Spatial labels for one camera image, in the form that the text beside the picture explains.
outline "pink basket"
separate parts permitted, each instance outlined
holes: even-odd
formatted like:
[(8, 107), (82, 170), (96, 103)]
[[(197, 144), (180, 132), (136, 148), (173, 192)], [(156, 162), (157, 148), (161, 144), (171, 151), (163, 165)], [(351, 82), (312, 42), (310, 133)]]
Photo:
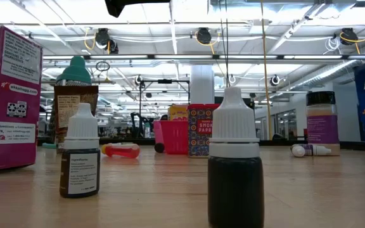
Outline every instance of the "pink basket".
[(188, 121), (161, 120), (165, 152), (170, 155), (188, 154)]

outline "table surface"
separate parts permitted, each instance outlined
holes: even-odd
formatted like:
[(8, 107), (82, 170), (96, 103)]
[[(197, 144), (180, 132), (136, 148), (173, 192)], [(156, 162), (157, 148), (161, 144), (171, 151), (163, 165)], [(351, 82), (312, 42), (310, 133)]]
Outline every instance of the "table surface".
[[(265, 227), (365, 228), (365, 152), (293, 158), (261, 149)], [(163, 155), (102, 157), (96, 196), (59, 195), (60, 156), (38, 149), (35, 165), (0, 172), (2, 227), (208, 227), (207, 159)]]

